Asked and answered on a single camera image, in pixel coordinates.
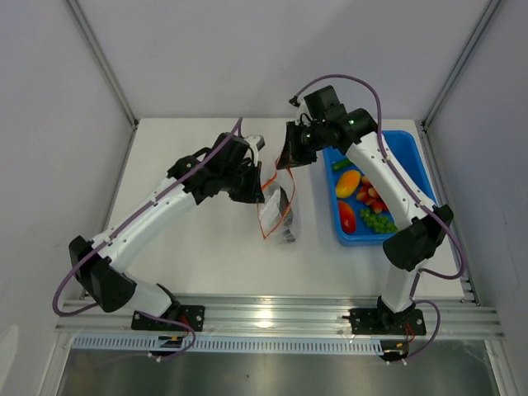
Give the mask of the aluminium mounting rail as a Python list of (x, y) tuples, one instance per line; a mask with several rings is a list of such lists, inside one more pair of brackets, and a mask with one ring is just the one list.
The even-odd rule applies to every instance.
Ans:
[[(351, 326), (344, 318), (350, 309), (370, 308), (372, 298), (180, 295), (184, 305), (205, 308), (203, 335), (228, 337), (349, 337)], [(131, 309), (104, 313), (88, 308), (90, 299), (69, 299), (67, 310), (85, 311), (69, 318), (59, 318), (56, 332), (129, 333)], [(495, 308), (470, 302), (440, 300), (436, 314), (428, 304), (419, 305), (426, 329), (437, 329), (440, 340), (503, 340), (498, 312)]]

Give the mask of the grey toy fish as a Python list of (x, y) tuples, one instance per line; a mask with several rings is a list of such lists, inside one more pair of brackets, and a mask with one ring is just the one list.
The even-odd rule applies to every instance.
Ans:
[(280, 243), (290, 244), (297, 239), (297, 226), (295, 224), (295, 213), (291, 207), (291, 202), (286, 194), (285, 189), (281, 186), (278, 190), (279, 195), (279, 212), (280, 221), (275, 230), (275, 235), (280, 240)]

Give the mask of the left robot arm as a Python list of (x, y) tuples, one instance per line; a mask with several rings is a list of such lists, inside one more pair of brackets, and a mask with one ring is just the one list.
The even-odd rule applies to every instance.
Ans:
[(162, 330), (173, 328), (179, 319), (174, 296), (160, 284), (134, 279), (128, 269), (167, 225), (207, 198), (224, 192), (233, 202), (263, 203), (258, 154), (264, 145), (260, 135), (222, 133), (212, 147), (178, 159), (127, 219), (90, 240), (74, 238), (68, 245), (73, 275), (95, 305), (106, 313), (132, 308), (150, 314)]

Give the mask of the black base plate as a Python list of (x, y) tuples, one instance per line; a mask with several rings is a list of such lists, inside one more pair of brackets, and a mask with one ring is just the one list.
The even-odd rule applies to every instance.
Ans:
[(162, 320), (154, 320), (148, 318), (144, 314), (135, 311), (130, 327), (135, 331), (186, 331), (186, 328), (177, 326), (173, 322), (184, 323), (186, 326), (192, 328), (195, 332), (203, 330), (205, 321), (205, 306), (204, 305), (179, 305), (178, 307), (171, 307), (168, 313), (162, 316)]
[(408, 328), (414, 335), (427, 334), (423, 313), (414, 306), (399, 313), (371, 308), (350, 309), (348, 320), (352, 333), (356, 335), (404, 336)]

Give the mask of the yellow orange mango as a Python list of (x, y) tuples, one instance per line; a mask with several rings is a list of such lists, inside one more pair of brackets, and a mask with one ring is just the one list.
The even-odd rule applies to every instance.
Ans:
[(336, 196), (339, 199), (350, 197), (361, 182), (361, 173), (357, 170), (344, 172), (335, 186)]

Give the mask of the red cherry bunch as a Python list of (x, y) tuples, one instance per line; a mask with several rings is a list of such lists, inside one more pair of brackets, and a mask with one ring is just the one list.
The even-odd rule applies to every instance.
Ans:
[(378, 191), (366, 176), (360, 178), (359, 190), (356, 193), (356, 199), (369, 207), (375, 214), (389, 212), (388, 206), (381, 199)]

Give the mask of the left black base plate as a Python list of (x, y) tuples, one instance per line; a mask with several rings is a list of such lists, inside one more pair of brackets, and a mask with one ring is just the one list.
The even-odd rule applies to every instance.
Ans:
[(171, 307), (168, 313), (162, 316), (162, 320), (154, 320), (148, 318), (144, 314), (135, 311), (130, 327), (135, 331), (186, 331), (186, 328), (177, 326), (173, 322), (184, 323), (186, 326), (192, 328), (195, 332), (203, 330), (205, 321), (205, 306), (204, 305), (179, 305), (178, 307)]

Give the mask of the aluminium frame post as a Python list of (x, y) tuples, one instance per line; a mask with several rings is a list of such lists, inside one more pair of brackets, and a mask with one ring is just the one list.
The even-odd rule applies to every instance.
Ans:
[(445, 80), (441, 84), (439, 91), (435, 95), (431, 105), (429, 105), (420, 123), (425, 133), (431, 128), (433, 121), (440, 114), (504, 3), (505, 1), (503, 0), (489, 0), (485, 2), (483, 10), (474, 23), (469, 36), (464, 40), (455, 62), (450, 67)]
[(82, 4), (78, 0), (64, 0), (63, 5), (67, 9), (73, 24), (76, 26), (79, 35), (87, 47), (92, 60), (97, 66), (103, 80), (105, 81), (111, 95), (114, 97), (121, 113), (126, 119), (129, 126), (134, 130), (139, 121), (132, 110), (132, 107), (125, 96), (123, 88), (108, 61), (106, 54), (100, 44), (97, 35), (87, 18)]

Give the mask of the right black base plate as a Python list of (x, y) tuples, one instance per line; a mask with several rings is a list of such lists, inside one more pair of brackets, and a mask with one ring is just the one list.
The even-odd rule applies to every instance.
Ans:
[(371, 308), (350, 309), (348, 320), (352, 333), (356, 335), (404, 336), (408, 328), (414, 335), (427, 334), (423, 313), (414, 306), (399, 313)]

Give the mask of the left aluminium frame post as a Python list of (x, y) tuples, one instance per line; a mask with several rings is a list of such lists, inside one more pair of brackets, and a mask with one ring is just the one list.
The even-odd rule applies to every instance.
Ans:
[(132, 107), (125, 96), (123, 88), (108, 61), (106, 54), (100, 44), (97, 35), (87, 18), (82, 4), (78, 0), (64, 0), (63, 5), (67, 9), (73, 24), (76, 26), (79, 35), (87, 47), (92, 60), (97, 66), (103, 80), (105, 81), (111, 95), (114, 97), (121, 113), (126, 119), (129, 126), (134, 130), (139, 121), (132, 110)]

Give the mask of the green chili pepper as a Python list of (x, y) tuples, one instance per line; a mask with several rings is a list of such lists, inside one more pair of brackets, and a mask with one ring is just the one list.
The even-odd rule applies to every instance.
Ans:
[(342, 169), (352, 166), (353, 163), (349, 159), (342, 159), (340, 161), (334, 162), (331, 166), (333, 172), (340, 172)]

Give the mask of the green grape bunch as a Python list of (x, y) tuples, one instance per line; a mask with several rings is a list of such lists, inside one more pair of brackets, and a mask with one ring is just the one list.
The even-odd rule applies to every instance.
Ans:
[(386, 234), (398, 231), (395, 223), (387, 215), (376, 214), (369, 209), (361, 209), (360, 218), (365, 226), (374, 233)]

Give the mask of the blue plastic bin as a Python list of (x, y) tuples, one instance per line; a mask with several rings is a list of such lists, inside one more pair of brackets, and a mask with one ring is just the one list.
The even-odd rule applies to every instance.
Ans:
[[(384, 132), (384, 138), (388, 144), (388, 151), (394, 154), (395, 158), (399, 161), (405, 172), (412, 178), (418, 189), (425, 193), (430, 199), (435, 200), (436, 197), (434, 191), (431, 188), (426, 169), (413, 136), (404, 130), (386, 130)], [(360, 210), (370, 208), (356, 199), (356, 193), (353, 193), (346, 199), (339, 199), (336, 196), (335, 186), (339, 177), (346, 171), (357, 169), (357, 166), (353, 164), (350, 167), (342, 169), (340, 172), (333, 172), (331, 169), (332, 164), (344, 158), (346, 157), (334, 148), (326, 148), (323, 150), (323, 161), (325, 164), (325, 174), (337, 241), (346, 247), (380, 245), (385, 239), (390, 238), (392, 234), (377, 234), (365, 226), (360, 218)], [(337, 207), (337, 202), (339, 200), (348, 203), (355, 212), (356, 231), (353, 234), (345, 234), (342, 231)], [(389, 212), (382, 212), (381, 214), (387, 215), (394, 222), (394, 219)]]

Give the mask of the right aluminium frame post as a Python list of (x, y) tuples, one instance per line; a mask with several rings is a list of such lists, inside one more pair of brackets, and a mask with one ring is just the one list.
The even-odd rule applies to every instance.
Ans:
[(483, 10), (474, 23), (469, 36), (464, 40), (455, 62), (450, 67), (445, 80), (441, 84), (439, 91), (435, 95), (431, 105), (429, 105), (420, 123), (425, 133), (431, 128), (433, 121), (440, 114), (504, 3), (505, 1), (503, 0), (489, 0), (485, 2)]

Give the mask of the clear zip bag orange zipper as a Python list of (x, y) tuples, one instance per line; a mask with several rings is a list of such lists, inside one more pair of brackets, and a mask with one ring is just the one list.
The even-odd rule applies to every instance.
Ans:
[(257, 218), (264, 240), (289, 245), (300, 235), (298, 194), (293, 172), (277, 169), (276, 163), (272, 159), (263, 166), (261, 188), (265, 201), (257, 204)]

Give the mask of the red orange mango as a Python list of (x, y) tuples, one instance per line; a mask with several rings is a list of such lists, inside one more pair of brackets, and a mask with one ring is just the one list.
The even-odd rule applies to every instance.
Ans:
[(343, 200), (337, 202), (337, 207), (342, 231), (345, 234), (353, 234), (356, 231), (356, 215), (354, 210)]

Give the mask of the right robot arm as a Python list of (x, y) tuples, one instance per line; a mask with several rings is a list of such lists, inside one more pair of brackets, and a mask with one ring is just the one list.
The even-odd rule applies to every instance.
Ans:
[(277, 168), (309, 165), (318, 151), (336, 149), (364, 173), (393, 217), (397, 231), (382, 244), (391, 267), (376, 304), (376, 321), (383, 331), (397, 332), (415, 309), (418, 273), (442, 245), (453, 212), (417, 187), (388, 150), (372, 115), (362, 108), (347, 111), (333, 87), (303, 99), (292, 97), (290, 104), (297, 107), (297, 118), (286, 124)]

